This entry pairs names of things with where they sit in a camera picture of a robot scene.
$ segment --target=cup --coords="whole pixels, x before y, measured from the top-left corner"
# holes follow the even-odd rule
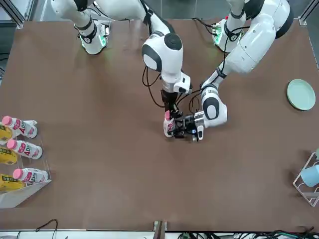
[[[314,187],[319,183],[319,165],[304,169],[300,175],[308,187]]]

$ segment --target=plate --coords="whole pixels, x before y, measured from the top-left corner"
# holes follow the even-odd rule
[[[316,102],[313,88],[307,81],[301,79],[290,81],[287,88],[287,97],[290,104],[302,111],[310,110]]]

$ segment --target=green led light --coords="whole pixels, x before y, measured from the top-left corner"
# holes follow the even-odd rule
[[[102,46],[105,46],[106,45],[106,39],[104,36],[100,36],[100,42],[101,42],[101,45]]]

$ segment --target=tabletop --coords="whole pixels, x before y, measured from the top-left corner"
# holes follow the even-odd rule
[[[170,22],[183,41],[183,71],[198,89],[223,53],[202,25]],[[114,22],[109,48],[91,56],[70,22],[26,22],[16,31],[0,112],[38,121],[52,182],[1,210],[0,227],[34,229],[50,219],[60,229],[151,230],[157,220],[170,231],[319,225],[318,207],[292,185],[318,148],[319,106],[301,112],[286,97],[292,79],[319,91],[307,29],[294,22],[251,73],[227,77],[219,95],[228,122],[206,129],[199,143],[163,134],[163,109],[141,83],[147,35],[140,21]],[[158,102],[160,89],[158,81]]]

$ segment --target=metal frame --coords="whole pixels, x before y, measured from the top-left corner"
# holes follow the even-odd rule
[[[19,10],[14,6],[14,4],[10,0],[0,0],[0,5],[12,18],[12,20],[17,24],[18,28],[23,28],[23,22],[26,21],[26,19],[21,14],[21,12],[19,12]]]
[[[312,13],[312,11],[315,9],[315,7],[318,5],[319,0],[312,0],[304,12],[298,17],[300,26],[307,26],[306,19],[308,16]]]
[[[308,187],[301,178],[301,172],[304,169],[315,166],[318,163],[319,159],[316,155],[316,152],[313,152],[310,158],[308,159],[307,163],[304,165],[304,167],[302,168],[302,170],[293,182],[294,187],[312,207],[314,207],[319,201],[319,187]]]

